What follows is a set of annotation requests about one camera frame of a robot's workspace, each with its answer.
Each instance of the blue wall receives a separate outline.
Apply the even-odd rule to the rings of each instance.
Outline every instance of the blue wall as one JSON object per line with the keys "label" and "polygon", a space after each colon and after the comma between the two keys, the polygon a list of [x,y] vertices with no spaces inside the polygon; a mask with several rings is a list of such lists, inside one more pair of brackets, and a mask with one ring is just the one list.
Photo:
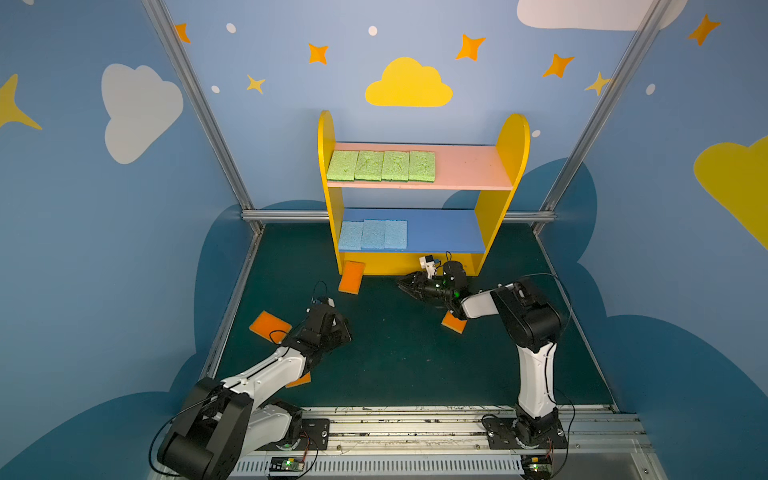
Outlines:
{"label": "blue wall", "polygon": [[[503,0],[481,8],[467,0],[167,5],[175,23],[187,24],[191,43],[183,45],[258,208],[323,201],[316,133],[322,110],[333,114],[338,141],[434,144],[495,144],[506,117],[517,112],[541,132],[531,139],[529,172],[567,157],[598,100],[584,89],[599,71],[611,76],[633,34],[532,28],[518,19],[516,2]],[[456,60],[463,35],[486,38],[477,61]],[[327,65],[309,63],[309,43],[328,46]],[[575,57],[563,78],[542,77],[553,54]],[[454,92],[447,105],[366,101],[366,87],[404,56],[438,70]],[[265,81],[263,94],[246,90],[248,75]],[[521,185],[530,184],[531,193],[512,208],[538,210],[556,175],[553,168],[527,175]],[[345,202],[440,208],[453,193],[355,191],[345,192]]]}
{"label": "blue wall", "polygon": [[[705,15],[721,25],[699,46],[687,37]],[[712,145],[768,135],[766,15],[764,2],[690,0],[541,234],[670,480],[768,475],[768,250],[694,175]]]}
{"label": "blue wall", "polygon": [[251,232],[197,117],[134,162],[104,141],[101,77],[179,84],[138,0],[0,4],[0,478],[141,478],[197,381]]}

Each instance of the yellow star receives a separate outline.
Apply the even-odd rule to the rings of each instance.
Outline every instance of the yellow star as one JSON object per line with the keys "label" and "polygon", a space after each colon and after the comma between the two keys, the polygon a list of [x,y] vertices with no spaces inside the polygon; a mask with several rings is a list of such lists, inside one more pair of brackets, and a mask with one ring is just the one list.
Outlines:
{"label": "yellow star", "polygon": [[260,94],[264,95],[264,92],[261,91],[261,84],[264,83],[264,80],[255,81],[250,77],[250,75],[248,75],[248,80],[250,80],[250,85],[248,85],[246,90],[252,90],[255,88],[259,91]]}
{"label": "yellow star", "polygon": [[608,84],[608,82],[611,81],[610,78],[603,78],[603,75],[601,72],[598,72],[598,79],[594,81],[594,83],[584,89],[584,91],[587,90],[594,90],[597,92],[598,97],[600,96],[600,93],[603,91],[603,87]]}
{"label": "yellow star", "polygon": [[0,87],[0,127],[7,124],[9,121],[17,121],[20,124],[24,124],[28,127],[37,128],[42,130],[43,128],[36,124],[34,120],[27,116],[26,113],[19,110],[16,106],[16,84],[18,83],[18,75],[13,74],[5,82],[5,85]]}

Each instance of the white cloud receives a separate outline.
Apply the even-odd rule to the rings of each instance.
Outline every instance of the white cloud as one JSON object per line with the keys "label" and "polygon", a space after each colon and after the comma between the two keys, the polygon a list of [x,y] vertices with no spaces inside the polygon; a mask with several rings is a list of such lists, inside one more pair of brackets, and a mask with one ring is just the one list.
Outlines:
{"label": "white cloud", "polygon": [[[661,27],[674,21],[688,0],[672,0]],[[518,18],[534,28],[637,30],[653,0],[520,0]]]}
{"label": "white cloud", "polygon": [[179,87],[146,65],[136,70],[109,65],[101,76],[101,96],[111,118],[104,140],[119,164],[139,158],[184,108]]}

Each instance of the sponge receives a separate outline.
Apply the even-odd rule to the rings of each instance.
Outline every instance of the sponge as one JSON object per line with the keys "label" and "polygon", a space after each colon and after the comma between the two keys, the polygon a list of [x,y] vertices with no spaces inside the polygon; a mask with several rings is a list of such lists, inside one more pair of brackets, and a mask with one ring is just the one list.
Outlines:
{"label": "sponge", "polygon": [[272,343],[280,343],[290,332],[291,325],[271,313],[262,312],[248,329]]}
{"label": "sponge", "polygon": [[360,250],[362,247],[363,222],[342,222],[339,250]]}
{"label": "sponge", "polygon": [[382,180],[408,181],[408,165],[410,154],[407,151],[384,152]]}
{"label": "sponge", "polygon": [[328,180],[355,180],[356,151],[334,151],[328,165]]}
{"label": "sponge", "polygon": [[408,170],[408,180],[418,180],[421,182],[435,181],[435,152],[411,152],[411,164]]}
{"label": "sponge", "polygon": [[405,250],[408,246],[408,221],[385,220],[384,248]]}
{"label": "sponge", "polygon": [[456,333],[463,333],[464,327],[467,326],[466,320],[459,320],[454,317],[450,312],[445,312],[445,316],[442,317],[442,325],[447,326],[449,329]]}
{"label": "sponge", "polygon": [[362,248],[381,250],[386,236],[386,220],[366,220],[362,227]]}
{"label": "sponge", "polygon": [[362,273],[366,270],[366,265],[361,262],[344,262],[344,274],[341,276],[339,291],[357,295],[360,292],[360,282],[362,282]]}
{"label": "sponge", "polygon": [[355,167],[355,180],[381,181],[384,152],[361,150]]}
{"label": "sponge", "polygon": [[287,389],[292,389],[295,386],[304,385],[305,383],[312,382],[312,372],[307,372],[305,376],[298,380],[294,380],[291,383],[286,384]]}

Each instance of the green sponge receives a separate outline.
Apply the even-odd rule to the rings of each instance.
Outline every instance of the green sponge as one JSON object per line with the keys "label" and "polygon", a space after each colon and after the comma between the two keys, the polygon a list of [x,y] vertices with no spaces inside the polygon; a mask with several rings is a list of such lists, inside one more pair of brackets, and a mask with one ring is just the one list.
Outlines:
{"label": "green sponge", "polygon": [[408,181],[409,154],[407,151],[384,152],[382,180]]}
{"label": "green sponge", "polygon": [[381,181],[383,163],[384,152],[361,150],[357,157],[355,180]]}
{"label": "green sponge", "polygon": [[408,170],[408,180],[418,180],[421,182],[435,181],[435,152],[411,152],[411,165]]}
{"label": "green sponge", "polygon": [[328,165],[326,177],[328,180],[355,180],[355,164],[357,164],[356,151],[336,150]]}

